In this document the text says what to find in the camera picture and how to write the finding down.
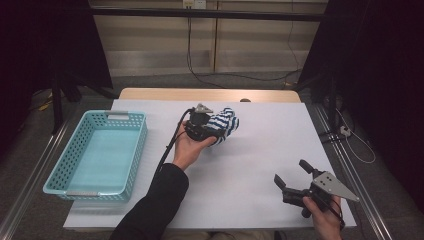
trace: striped object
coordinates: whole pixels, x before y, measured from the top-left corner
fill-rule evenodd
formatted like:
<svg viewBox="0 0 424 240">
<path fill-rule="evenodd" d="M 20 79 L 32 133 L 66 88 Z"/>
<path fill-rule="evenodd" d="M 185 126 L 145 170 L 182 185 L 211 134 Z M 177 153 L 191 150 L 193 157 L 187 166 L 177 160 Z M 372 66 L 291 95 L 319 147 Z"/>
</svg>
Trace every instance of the striped object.
<svg viewBox="0 0 424 240">
<path fill-rule="evenodd" d="M 235 117 L 233 109 L 226 107 L 217 115 L 211 116 L 209 122 L 206 124 L 207 129 L 220 130 L 224 129 L 224 136 L 219 137 L 213 145 L 218 145 L 225 141 L 239 126 L 239 119 Z"/>
</svg>

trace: black jacket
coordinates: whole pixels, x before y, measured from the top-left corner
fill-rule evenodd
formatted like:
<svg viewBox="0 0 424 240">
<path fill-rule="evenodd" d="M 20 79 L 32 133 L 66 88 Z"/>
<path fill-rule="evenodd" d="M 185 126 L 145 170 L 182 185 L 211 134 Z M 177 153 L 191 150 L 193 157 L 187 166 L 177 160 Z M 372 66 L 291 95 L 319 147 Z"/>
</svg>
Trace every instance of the black jacket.
<svg viewBox="0 0 424 240">
<path fill-rule="evenodd" d="M 160 239 L 177 213 L 188 185 L 187 175 L 179 167 L 164 164 L 146 196 L 125 215 L 110 239 Z"/>
</svg>

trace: gray carpet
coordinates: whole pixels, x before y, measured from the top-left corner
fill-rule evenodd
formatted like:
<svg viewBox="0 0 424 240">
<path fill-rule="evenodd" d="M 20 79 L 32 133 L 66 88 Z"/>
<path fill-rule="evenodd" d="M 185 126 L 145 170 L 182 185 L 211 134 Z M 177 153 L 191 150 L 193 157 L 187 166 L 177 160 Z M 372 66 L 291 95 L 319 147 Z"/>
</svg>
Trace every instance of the gray carpet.
<svg viewBox="0 0 424 240">
<path fill-rule="evenodd" d="M 281 78 L 285 73 L 256 73 L 249 74 L 258 78 L 275 79 Z M 202 80 L 211 81 L 225 88 L 238 89 L 283 89 L 284 86 L 294 84 L 296 76 L 287 79 L 281 78 L 273 81 L 259 81 L 235 76 L 210 76 L 200 77 Z M 113 79 L 114 90 L 118 93 L 125 87 L 165 87 L 165 88 L 217 88 L 217 86 L 199 82 L 191 74 L 146 76 L 146 77 L 121 77 Z M 56 159 L 59 157 L 67 140 L 72 134 L 82 114 L 87 110 L 110 109 L 112 100 L 96 94 L 90 89 L 81 88 L 83 98 L 78 103 L 69 103 L 66 98 L 62 99 L 65 119 L 69 120 L 68 131 L 63 136 L 61 144 L 52 156 L 52 161 L 46 166 L 40 183 L 35 186 L 35 192 L 31 202 L 22 216 L 13 239 L 107 239 L 109 232 L 78 233 L 62 228 L 67 213 L 71 207 L 70 201 L 63 201 L 55 196 L 42 193 L 42 185 L 46 181 Z M 32 107 L 41 105 L 47 98 L 49 91 L 42 92 L 33 97 Z M 321 107 L 317 103 L 310 102 L 309 91 L 299 93 L 303 102 L 306 103 L 311 119 L 317 129 L 317 133 L 324 132 L 319 117 L 315 111 Z M 344 113 L 349 123 L 352 120 L 348 113 Z M 53 109 L 49 106 L 44 111 L 37 108 L 31 111 L 25 126 L 16 136 L 12 147 L 0 162 L 0 183 L 2 186 L 0 201 L 0 219 L 3 221 L 10 208 L 17 199 L 20 189 L 26 183 L 36 166 L 37 161 L 43 154 L 45 146 L 51 138 L 53 129 Z M 366 133 L 356 125 L 355 132 L 363 139 L 367 139 Z M 355 138 L 350 138 L 350 143 L 355 152 L 364 159 L 372 157 L 368 149 Z M 324 143 L 323 147 L 330 159 L 337 177 L 347 183 L 346 175 L 338 162 L 337 155 L 331 143 Z M 393 239 L 424 239 L 424 217 L 419 212 L 400 184 L 393 178 L 384 165 L 384 160 L 378 155 L 373 164 L 363 164 L 354 161 L 364 186 L 371 195 L 376 207 L 386 222 Z M 350 204 L 358 227 L 343 230 L 345 239 L 378 239 L 370 225 L 367 216 L 359 204 Z M 281 232 L 282 239 L 316 239 L 313 229 L 295 229 Z"/>
</svg>

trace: basket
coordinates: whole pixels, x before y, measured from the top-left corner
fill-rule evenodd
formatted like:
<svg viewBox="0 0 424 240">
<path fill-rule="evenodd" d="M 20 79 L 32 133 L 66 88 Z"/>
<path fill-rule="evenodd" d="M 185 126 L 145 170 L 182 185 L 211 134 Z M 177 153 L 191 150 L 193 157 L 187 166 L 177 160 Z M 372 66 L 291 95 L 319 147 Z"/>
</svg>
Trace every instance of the basket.
<svg viewBox="0 0 424 240">
<path fill-rule="evenodd" d="M 128 201 L 146 135 L 143 112 L 87 111 L 43 191 L 65 200 Z"/>
</svg>

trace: white cable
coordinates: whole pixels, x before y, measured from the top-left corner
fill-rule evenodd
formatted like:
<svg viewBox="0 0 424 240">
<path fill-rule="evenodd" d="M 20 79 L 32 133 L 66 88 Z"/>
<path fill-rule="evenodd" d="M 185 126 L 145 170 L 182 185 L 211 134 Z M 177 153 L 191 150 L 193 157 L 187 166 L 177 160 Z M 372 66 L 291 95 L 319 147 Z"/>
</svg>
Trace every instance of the white cable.
<svg viewBox="0 0 424 240">
<path fill-rule="evenodd" d="M 346 121 L 344 120 L 344 118 L 343 118 L 343 115 L 340 113 L 340 111 L 336 108 L 336 111 L 337 111 L 337 113 L 340 115 L 340 118 L 342 119 L 342 121 L 343 121 L 343 123 L 345 124 L 345 126 L 350 130 L 350 128 L 349 128 L 349 126 L 347 125 L 347 123 L 346 123 Z M 365 144 L 365 146 L 367 146 L 368 147 L 368 149 L 371 151 L 371 153 L 372 153 L 372 155 L 373 155 L 373 159 L 371 160 L 371 161 L 365 161 L 365 160 L 363 160 L 362 158 L 360 158 L 356 153 L 355 153 L 355 151 L 353 151 L 353 149 L 352 149 L 352 147 L 350 146 L 350 143 L 349 143 L 349 141 L 348 141 L 348 139 L 347 139 L 347 135 L 345 135 L 345 137 L 346 137 L 346 143 L 347 143 L 347 145 L 349 146 L 349 148 L 350 148 L 350 151 L 352 151 L 352 153 L 353 153 L 353 155 L 355 155 L 355 157 L 359 160 L 359 161 L 361 161 L 361 162 L 363 162 L 363 163 L 373 163 L 373 162 L 375 162 L 375 160 L 376 160 L 376 156 L 375 156 L 375 153 L 374 153 L 374 151 L 372 150 L 372 148 L 364 141 L 364 140 L 362 140 L 356 133 L 354 133 L 352 130 L 350 130 L 350 132 L 355 136 L 355 137 L 357 137 L 363 144 Z"/>
</svg>

